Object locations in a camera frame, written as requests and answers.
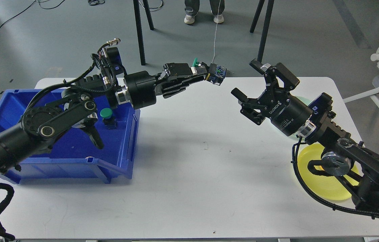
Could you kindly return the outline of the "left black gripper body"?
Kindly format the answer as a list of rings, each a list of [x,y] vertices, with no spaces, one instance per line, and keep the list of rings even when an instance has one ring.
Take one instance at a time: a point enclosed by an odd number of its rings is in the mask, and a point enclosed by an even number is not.
[[[130,103],[134,109],[154,105],[156,96],[164,95],[172,85],[165,72],[150,75],[147,71],[124,75],[123,83],[119,86],[119,105]]]

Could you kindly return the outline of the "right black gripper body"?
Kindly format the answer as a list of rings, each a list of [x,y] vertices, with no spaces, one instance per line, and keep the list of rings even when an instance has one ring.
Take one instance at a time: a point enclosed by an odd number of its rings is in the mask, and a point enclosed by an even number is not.
[[[258,98],[240,92],[240,113],[260,125],[265,119],[290,136],[306,125],[312,110],[288,91],[264,91]]]

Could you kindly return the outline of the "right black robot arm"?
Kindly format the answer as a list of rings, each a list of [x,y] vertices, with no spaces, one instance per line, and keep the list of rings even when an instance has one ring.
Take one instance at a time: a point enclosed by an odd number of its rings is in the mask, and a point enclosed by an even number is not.
[[[291,94],[299,79],[282,63],[262,64],[253,59],[250,66],[264,76],[266,88],[258,98],[248,98],[239,89],[234,95],[241,105],[241,114],[257,125],[267,118],[286,136],[296,135],[292,147],[292,164],[303,189],[317,202],[346,213],[379,219],[379,154],[355,142],[350,133],[333,119],[332,97],[320,94],[309,105]],[[303,144],[321,144],[320,159],[310,160],[307,168],[314,175],[334,177],[351,194],[354,209],[328,202],[316,195],[303,181],[298,169],[298,150]]]

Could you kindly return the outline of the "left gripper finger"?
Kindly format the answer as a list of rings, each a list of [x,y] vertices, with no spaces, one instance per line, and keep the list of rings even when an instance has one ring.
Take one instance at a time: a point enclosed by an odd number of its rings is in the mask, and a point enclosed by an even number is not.
[[[174,81],[165,81],[161,85],[161,95],[163,98],[170,98],[173,95],[185,91],[189,85],[203,81],[204,79],[204,76],[197,76],[194,78],[180,78]]]
[[[190,67],[187,63],[167,63],[163,66],[161,79],[165,81],[186,80],[205,76],[208,72],[209,67],[205,63],[197,67]]]

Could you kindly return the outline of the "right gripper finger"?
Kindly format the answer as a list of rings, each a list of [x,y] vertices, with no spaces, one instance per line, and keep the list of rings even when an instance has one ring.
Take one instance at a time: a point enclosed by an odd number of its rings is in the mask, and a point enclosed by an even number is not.
[[[277,92],[287,94],[300,83],[300,80],[282,63],[262,64],[257,59],[253,59],[249,65],[264,76],[266,82],[264,93],[269,97],[277,97]]]
[[[234,88],[231,94],[238,99],[238,103],[241,105],[240,113],[253,123],[260,125],[266,118],[270,119],[268,114],[270,102],[266,90],[258,98],[248,98],[238,88]]]

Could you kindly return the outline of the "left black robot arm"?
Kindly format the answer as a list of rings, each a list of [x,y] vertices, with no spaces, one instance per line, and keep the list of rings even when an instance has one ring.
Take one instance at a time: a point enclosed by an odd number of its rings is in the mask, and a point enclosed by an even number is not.
[[[92,65],[72,81],[62,81],[39,91],[28,103],[17,124],[0,133],[0,175],[11,168],[20,170],[20,163],[34,154],[49,153],[53,145],[71,128],[86,133],[95,147],[104,144],[97,129],[97,104],[94,98],[105,95],[112,108],[130,103],[140,109],[156,103],[156,96],[169,98],[183,92],[189,85],[214,76],[216,64],[195,60],[168,63],[161,73],[146,71],[128,75],[122,65],[113,39],[91,55]],[[0,215],[14,196],[11,185],[0,183]],[[13,241],[0,222],[0,237]]]

